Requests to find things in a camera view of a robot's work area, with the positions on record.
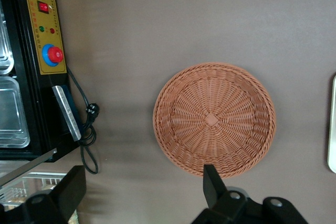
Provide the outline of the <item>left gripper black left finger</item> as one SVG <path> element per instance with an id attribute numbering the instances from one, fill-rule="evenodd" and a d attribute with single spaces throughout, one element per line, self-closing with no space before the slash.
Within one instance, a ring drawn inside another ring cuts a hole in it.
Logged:
<path id="1" fill-rule="evenodd" d="M 67 223 L 86 194 L 83 166 L 74 166 L 50 191 L 29 197 L 23 205 L 25 223 Z"/>

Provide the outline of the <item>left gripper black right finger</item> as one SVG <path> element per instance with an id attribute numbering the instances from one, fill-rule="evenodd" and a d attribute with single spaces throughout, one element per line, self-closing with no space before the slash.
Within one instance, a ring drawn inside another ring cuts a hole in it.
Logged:
<path id="1" fill-rule="evenodd" d="M 227 188 L 211 164 L 204 165 L 203 193 L 208 208 L 224 217 L 241 217 L 246 209 L 245 191 L 238 187 Z"/>

